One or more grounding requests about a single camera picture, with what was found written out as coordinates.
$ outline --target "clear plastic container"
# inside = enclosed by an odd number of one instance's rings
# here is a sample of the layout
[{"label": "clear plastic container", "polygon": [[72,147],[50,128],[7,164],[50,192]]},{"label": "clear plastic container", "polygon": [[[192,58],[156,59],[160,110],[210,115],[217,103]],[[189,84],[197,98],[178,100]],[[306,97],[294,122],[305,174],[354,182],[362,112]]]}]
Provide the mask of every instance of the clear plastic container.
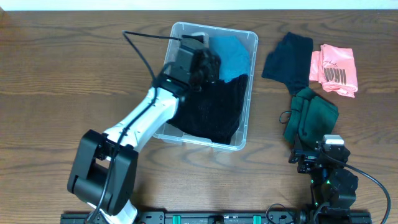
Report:
[{"label": "clear plastic container", "polygon": [[[239,122],[239,128],[232,136],[231,143],[229,145],[214,143],[210,139],[192,136],[167,123],[162,125],[155,132],[154,137],[162,139],[167,143],[182,144],[183,142],[188,142],[193,144],[210,146],[215,150],[224,151],[224,152],[241,150],[246,145],[246,136],[248,134],[250,99],[251,99],[251,90],[253,86],[254,65],[256,63],[257,45],[259,40],[258,36],[251,31],[204,26],[199,24],[191,24],[187,22],[175,23],[172,27],[172,32],[170,36],[181,38],[182,35],[190,35],[196,32],[205,32],[209,35],[209,37],[235,36],[236,38],[239,39],[239,41],[249,52],[249,56],[251,58],[250,74],[248,74],[249,81],[248,81],[248,86],[246,87],[245,101],[243,104],[243,110],[240,118],[241,120]],[[179,41],[177,40],[169,41],[165,63],[172,62],[175,60],[178,47],[179,47]]]}]

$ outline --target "pink cloth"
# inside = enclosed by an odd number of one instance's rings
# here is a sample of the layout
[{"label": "pink cloth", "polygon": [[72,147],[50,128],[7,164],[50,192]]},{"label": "pink cloth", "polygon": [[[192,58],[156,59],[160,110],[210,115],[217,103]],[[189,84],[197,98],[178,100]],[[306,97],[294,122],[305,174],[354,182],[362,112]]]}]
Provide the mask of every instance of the pink cloth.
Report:
[{"label": "pink cloth", "polygon": [[318,81],[327,92],[355,97],[358,81],[353,50],[321,45],[320,52],[312,52],[310,81]]}]

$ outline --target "green cloth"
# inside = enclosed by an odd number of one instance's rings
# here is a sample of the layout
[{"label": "green cloth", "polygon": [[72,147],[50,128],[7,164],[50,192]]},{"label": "green cloth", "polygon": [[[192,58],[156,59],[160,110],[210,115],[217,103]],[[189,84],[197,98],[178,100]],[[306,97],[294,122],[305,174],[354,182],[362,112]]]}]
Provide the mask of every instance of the green cloth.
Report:
[{"label": "green cloth", "polygon": [[284,133],[285,139],[293,144],[296,134],[302,143],[314,148],[323,135],[331,134],[338,118],[338,108],[305,88],[292,98],[291,116]]}]

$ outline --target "wooden tabletop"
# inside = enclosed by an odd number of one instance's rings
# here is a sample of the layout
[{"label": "wooden tabletop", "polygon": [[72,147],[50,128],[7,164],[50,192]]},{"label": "wooden tabletop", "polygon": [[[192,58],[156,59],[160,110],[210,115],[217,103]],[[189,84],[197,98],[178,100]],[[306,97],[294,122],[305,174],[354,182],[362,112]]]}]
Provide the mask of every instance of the wooden tabletop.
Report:
[{"label": "wooden tabletop", "polygon": [[[59,223],[65,211],[91,208],[67,191],[82,135],[113,126],[146,95],[150,76],[121,35],[170,35],[178,21],[251,30],[259,36],[246,147],[234,153],[151,139],[139,157],[132,200],[167,210],[265,210],[310,203],[310,177],[289,164],[282,111],[291,96],[261,78],[266,55],[288,32],[352,48],[355,98],[326,93],[339,107],[335,134],[349,164],[380,180],[398,223],[398,11],[96,11],[8,12],[0,27],[0,222]],[[133,37],[154,71],[166,40]],[[352,208],[379,223],[382,190],[359,177]]]}]

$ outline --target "blue cloth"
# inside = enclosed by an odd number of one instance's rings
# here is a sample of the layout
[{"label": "blue cloth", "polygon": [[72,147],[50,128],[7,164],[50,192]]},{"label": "blue cloth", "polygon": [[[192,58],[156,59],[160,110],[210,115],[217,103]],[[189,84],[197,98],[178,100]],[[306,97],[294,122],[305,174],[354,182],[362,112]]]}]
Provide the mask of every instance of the blue cloth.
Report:
[{"label": "blue cloth", "polygon": [[220,80],[228,83],[240,75],[249,75],[249,53],[235,36],[210,37],[209,48],[221,58]]}]

